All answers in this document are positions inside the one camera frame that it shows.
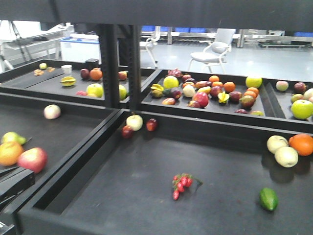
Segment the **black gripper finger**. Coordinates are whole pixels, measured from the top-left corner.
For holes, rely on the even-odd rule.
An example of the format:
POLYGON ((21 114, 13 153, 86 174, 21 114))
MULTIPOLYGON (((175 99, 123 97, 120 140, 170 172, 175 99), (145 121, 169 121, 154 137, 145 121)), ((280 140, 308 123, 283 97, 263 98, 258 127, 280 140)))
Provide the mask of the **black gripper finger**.
POLYGON ((0 210, 11 203, 18 195, 35 184, 35 173, 23 167, 10 167, 0 170, 0 210))

